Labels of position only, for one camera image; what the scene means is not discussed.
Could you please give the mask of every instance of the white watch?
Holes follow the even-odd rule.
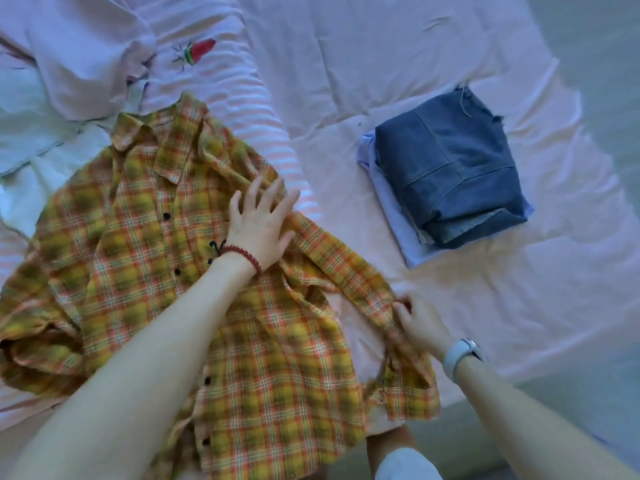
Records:
[[[444,373],[454,384],[458,383],[455,376],[456,366],[467,355],[475,355],[481,361],[488,362],[486,355],[473,340],[460,339],[447,351],[442,360]]]

